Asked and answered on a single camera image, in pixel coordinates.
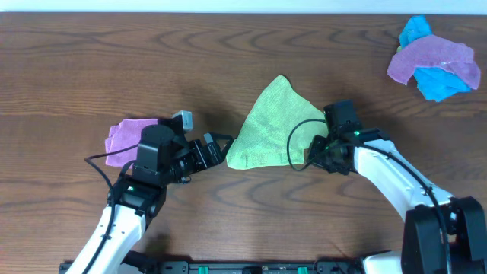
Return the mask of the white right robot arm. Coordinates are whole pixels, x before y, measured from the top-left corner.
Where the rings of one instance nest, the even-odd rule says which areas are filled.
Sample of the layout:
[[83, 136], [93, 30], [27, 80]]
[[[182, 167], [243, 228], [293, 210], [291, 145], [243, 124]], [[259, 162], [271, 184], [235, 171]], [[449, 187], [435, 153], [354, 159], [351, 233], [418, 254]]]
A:
[[357, 173], [371, 181], [404, 222], [399, 252], [361, 260], [364, 273], [484, 273], [486, 223], [481, 204], [432, 183], [379, 129], [317, 135], [309, 159], [330, 173]]

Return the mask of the green microfiber cloth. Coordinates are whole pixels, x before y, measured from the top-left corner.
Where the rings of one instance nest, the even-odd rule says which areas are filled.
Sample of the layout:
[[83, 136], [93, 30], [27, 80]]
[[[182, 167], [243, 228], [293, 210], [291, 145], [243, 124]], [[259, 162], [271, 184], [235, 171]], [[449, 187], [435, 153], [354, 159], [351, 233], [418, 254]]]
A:
[[315, 135], [328, 135], [323, 112], [279, 75], [257, 98], [226, 162], [235, 170], [303, 164]]

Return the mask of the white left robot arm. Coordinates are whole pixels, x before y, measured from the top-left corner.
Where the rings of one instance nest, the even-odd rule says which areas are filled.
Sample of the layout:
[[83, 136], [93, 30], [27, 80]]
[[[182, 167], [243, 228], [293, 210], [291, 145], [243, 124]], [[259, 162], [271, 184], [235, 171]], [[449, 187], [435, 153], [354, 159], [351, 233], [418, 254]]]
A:
[[234, 141], [217, 133], [204, 137], [187, 141], [180, 125], [146, 126], [136, 158], [108, 185], [107, 207], [68, 272], [115, 273], [161, 210], [168, 186], [189, 183], [192, 174], [222, 163]]

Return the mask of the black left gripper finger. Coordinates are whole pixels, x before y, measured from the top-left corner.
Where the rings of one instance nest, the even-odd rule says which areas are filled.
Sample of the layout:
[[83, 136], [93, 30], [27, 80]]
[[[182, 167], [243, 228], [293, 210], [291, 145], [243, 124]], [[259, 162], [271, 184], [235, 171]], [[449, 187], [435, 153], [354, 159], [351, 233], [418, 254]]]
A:
[[231, 135], [224, 135], [219, 133], [212, 133], [212, 143], [216, 150], [216, 155], [219, 157], [225, 157], [234, 142], [234, 138]]
[[223, 140], [222, 134], [208, 132], [204, 134], [204, 139], [206, 141], [206, 147], [208, 149], [208, 154], [211, 162], [222, 162], [223, 156], [221, 153], [218, 140]]

